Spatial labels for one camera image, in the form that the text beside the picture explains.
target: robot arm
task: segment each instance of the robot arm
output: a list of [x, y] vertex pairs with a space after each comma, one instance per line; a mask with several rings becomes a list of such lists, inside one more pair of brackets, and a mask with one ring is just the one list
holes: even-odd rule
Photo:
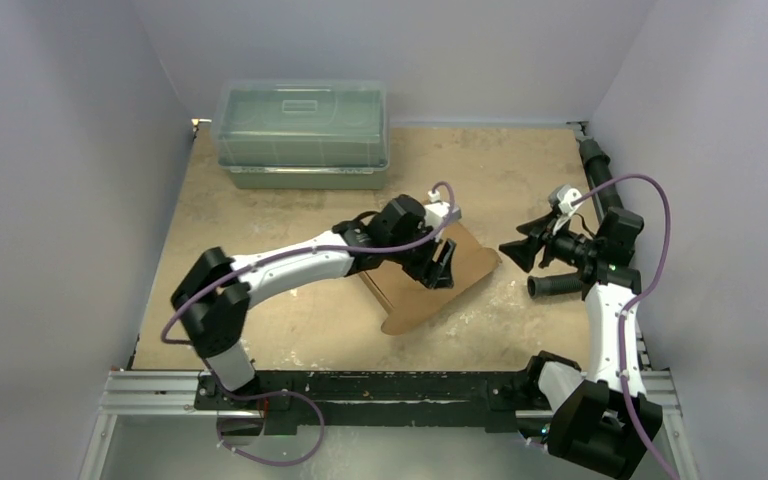
[[[552, 211], [517, 227], [524, 240], [499, 246], [520, 268], [530, 272], [540, 250], [540, 268], [560, 259], [575, 267], [584, 284], [582, 299], [590, 321], [590, 366], [582, 378], [575, 362], [547, 352], [532, 358], [528, 382], [549, 400], [553, 411], [547, 438], [551, 455], [613, 478], [629, 478], [646, 452], [631, 426], [620, 377], [649, 438], [662, 423], [661, 407], [646, 399], [637, 360], [634, 325], [637, 307], [627, 312], [620, 338], [620, 312], [640, 293], [640, 273], [629, 267], [643, 219], [611, 208], [594, 238], [569, 230], [581, 193], [565, 185], [552, 192]], [[621, 368], [620, 354], [625, 357]]]
[[[426, 288], [451, 288], [452, 240], [431, 241], [405, 250], [444, 222], [460, 219], [460, 209], [429, 192], [423, 206], [400, 195], [381, 212], [367, 212], [302, 243], [269, 252], [227, 256], [221, 248], [207, 250], [172, 295], [178, 309], [188, 299], [231, 272], [240, 274], [193, 304], [181, 323], [193, 349], [214, 371], [223, 386], [235, 391], [255, 378], [255, 369], [240, 340], [246, 313], [260, 302], [308, 283], [340, 278], [378, 268], [385, 260]], [[364, 216], [369, 216], [367, 223]]]

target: wooden tabletop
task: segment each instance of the wooden tabletop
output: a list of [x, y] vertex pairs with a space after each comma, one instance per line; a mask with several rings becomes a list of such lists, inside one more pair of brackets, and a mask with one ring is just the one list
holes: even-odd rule
[[[334, 223], [407, 193], [423, 198], [449, 181], [461, 222], [485, 246], [520, 239], [515, 227], [548, 212], [547, 195], [587, 190], [572, 131], [394, 128], [389, 182], [380, 191], [239, 190], [217, 165], [206, 128], [190, 164], [148, 301], [135, 369], [196, 369], [186, 347], [160, 343], [169, 296], [198, 256], [257, 253], [308, 240]], [[593, 207], [581, 209], [596, 225]], [[571, 271], [555, 262], [538, 275]], [[380, 331], [384, 309], [357, 277], [285, 292], [252, 309], [243, 341], [259, 368], [320, 370], [514, 370], [540, 350], [587, 367], [589, 335], [577, 295], [533, 301], [527, 274], [509, 259], [427, 323], [397, 337]], [[172, 336], [185, 338], [176, 326]]]

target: plastic storage container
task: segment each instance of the plastic storage container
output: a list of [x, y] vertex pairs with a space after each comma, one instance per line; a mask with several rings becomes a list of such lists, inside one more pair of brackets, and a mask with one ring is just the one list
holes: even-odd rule
[[210, 128], [219, 165], [239, 188], [382, 188], [385, 97], [380, 82], [229, 82]]

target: white wall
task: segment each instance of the white wall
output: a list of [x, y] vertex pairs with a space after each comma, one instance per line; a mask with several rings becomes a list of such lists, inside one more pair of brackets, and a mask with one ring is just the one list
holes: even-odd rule
[[[661, 0], [593, 116], [617, 173], [663, 182], [675, 229], [641, 328], [675, 376], [704, 478], [768, 478], [768, 0]], [[621, 188], [647, 227], [661, 207]]]
[[184, 105], [229, 78], [387, 82], [396, 122], [589, 118], [654, 0], [134, 0]]
[[188, 118], [128, 0], [0, 0], [0, 479], [76, 478]]

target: cardboard piece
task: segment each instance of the cardboard piece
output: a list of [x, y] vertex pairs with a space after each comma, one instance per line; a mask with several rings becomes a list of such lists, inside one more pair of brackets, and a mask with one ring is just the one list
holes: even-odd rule
[[457, 244], [452, 258], [454, 288], [428, 290], [392, 262], [360, 273], [363, 283], [389, 314], [381, 325], [382, 332], [401, 335], [410, 331], [436, 315], [444, 305], [489, 275], [502, 262], [495, 250], [481, 246], [459, 222], [446, 227], [443, 238], [451, 238]]

